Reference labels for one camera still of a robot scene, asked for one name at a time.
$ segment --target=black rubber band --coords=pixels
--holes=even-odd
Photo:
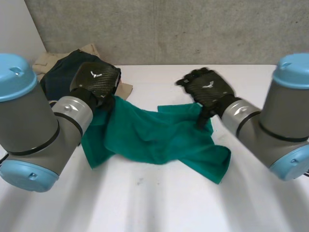
[[[12,155],[12,156],[27,156],[27,155],[31,155],[33,153],[36,153],[38,151],[43,150],[44,148],[48,147],[50,144],[52,144],[55,139],[58,137],[59,133],[60,133],[60,125],[59,122],[58,123],[58,128],[56,130],[56,132],[54,133],[54,135],[44,144],[37,146],[33,149],[30,149],[28,151],[19,151],[19,152],[12,152],[12,151],[7,151],[8,154]]]
[[[269,130],[267,130],[263,125],[262,123],[259,122],[259,125],[261,127],[261,129],[268,135],[276,138],[276,139],[279,139],[279,140],[283,140],[283,141],[287,141],[287,142],[292,142],[292,143],[301,143],[301,142],[305,142],[307,141],[307,139],[309,138],[309,136],[307,137],[304,137],[304,138],[290,138],[290,137],[284,137],[284,136],[281,136],[281,135],[277,135]]]
[[[259,115],[261,111],[255,111],[251,114],[249,114],[244,120],[241,121],[241,123],[238,125],[237,131],[236,131],[236,137],[239,137],[240,130],[243,125],[245,125],[246,122],[248,122],[249,119],[251,119],[253,116]]]
[[[0,159],[0,165],[2,164],[3,161],[6,160],[6,158],[8,158],[9,154],[6,153],[5,156],[3,158]]]
[[[83,136],[83,129],[82,129],[82,127],[73,118],[71,118],[70,116],[67,116],[67,115],[65,115],[63,113],[59,113],[59,112],[54,112],[54,114],[56,116],[58,116],[58,117],[65,118],[67,121],[70,121],[71,123],[73,123],[74,126],[76,126],[76,128],[78,129],[79,133],[81,134],[81,137]]]

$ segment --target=teal cloth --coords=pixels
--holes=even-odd
[[[115,97],[109,123],[107,112],[97,109],[82,138],[91,168],[114,154],[138,162],[164,164],[180,160],[209,180],[219,184],[226,173],[231,152],[215,145],[209,121],[204,130],[196,126],[200,106],[162,105],[158,112],[139,109]]]

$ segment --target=gray concrete wall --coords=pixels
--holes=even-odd
[[[309,51],[309,0],[26,0],[50,52],[113,64],[274,64]]]

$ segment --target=white tabletop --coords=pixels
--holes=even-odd
[[[128,101],[158,105],[191,102],[174,82],[197,65],[121,66],[134,86]],[[269,65],[209,65],[238,96],[263,106]],[[77,148],[47,193],[27,192],[0,179],[0,232],[307,232],[309,178],[283,182],[220,123],[213,139],[232,151],[216,185],[179,161],[152,165],[119,155],[91,170]]]

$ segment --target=white logo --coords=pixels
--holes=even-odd
[[[96,78],[96,77],[98,77],[98,76],[102,76],[103,74],[94,74],[92,71],[90,71],[91,72],[91,74],[93,75],[93,78]]]
[[[208,86],[203,86],[203,88],[212,88],[212,87],[213,87],[213,81],[211,81]]]

